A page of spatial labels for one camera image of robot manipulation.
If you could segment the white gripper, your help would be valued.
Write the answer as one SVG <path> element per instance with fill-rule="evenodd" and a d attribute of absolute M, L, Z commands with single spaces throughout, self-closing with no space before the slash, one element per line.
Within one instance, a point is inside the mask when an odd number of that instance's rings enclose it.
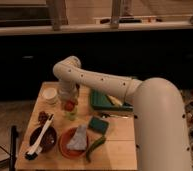
<path fill-rule="evenodd" d="M 71 82 L 60 82 L 58 84 L 58 97 L 61 101 L 76 102 L 78 98 L 76 85 Z"/>

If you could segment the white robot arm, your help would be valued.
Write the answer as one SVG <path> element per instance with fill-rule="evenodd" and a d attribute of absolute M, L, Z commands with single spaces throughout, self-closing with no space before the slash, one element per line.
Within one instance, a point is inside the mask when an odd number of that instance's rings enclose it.
<path fill-rule="evenodd" d="M 184 102 L 173 83 L 84 70 L 75 56 L 56 63 L 53 74 L 62 100 L 74 98 L 81 84 L 133 106 L 138 171 L 192 171 Z"/>

